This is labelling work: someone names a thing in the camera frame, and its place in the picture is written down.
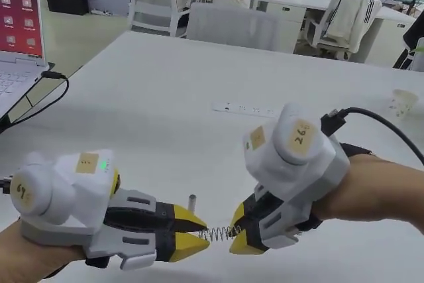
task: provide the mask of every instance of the laptop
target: laptop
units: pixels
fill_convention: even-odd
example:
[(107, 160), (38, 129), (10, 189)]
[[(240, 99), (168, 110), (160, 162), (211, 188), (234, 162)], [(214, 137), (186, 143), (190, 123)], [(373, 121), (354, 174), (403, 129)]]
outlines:
[(0, 119), (48, 69), (40, 0), (0, 0)]

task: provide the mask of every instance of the hand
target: hand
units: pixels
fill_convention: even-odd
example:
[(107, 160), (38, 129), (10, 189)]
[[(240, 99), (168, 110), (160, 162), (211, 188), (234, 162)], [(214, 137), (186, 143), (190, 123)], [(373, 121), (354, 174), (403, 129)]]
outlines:
[(0, 233), (0, 282), (36, 283), (75, 260), (83, 260), (78, 247), (45, 247), (21, 236), (20, 221)]

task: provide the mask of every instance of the laptop screen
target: laptop screen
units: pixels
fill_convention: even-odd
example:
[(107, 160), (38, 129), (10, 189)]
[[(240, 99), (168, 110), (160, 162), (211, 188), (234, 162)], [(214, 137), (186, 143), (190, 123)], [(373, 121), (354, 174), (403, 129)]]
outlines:
[(38, 0), (0, 0), (0, 51), (42, 57)]

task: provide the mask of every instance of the paper cup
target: paper cup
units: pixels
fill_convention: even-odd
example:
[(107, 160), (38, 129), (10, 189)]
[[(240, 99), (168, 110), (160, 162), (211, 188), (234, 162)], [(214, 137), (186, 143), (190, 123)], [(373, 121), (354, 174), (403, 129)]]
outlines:
[(418, 96), (414, 93), (403, 89), (394, 89), (393, 97), (389, 105), (390, 119), (395, 122), (401, 121), (417, 101)]

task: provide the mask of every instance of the metal spring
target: metal spring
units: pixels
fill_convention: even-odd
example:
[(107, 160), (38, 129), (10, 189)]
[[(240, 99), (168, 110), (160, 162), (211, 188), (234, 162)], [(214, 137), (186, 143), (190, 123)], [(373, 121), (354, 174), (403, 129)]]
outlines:
[(234, 239), (242, 229), (239, 226), (236, 227), (218, 227), (208, 228), (203, 231), (199, 231), (198, 236), (209, 242), (213, 241), (227, 241)]

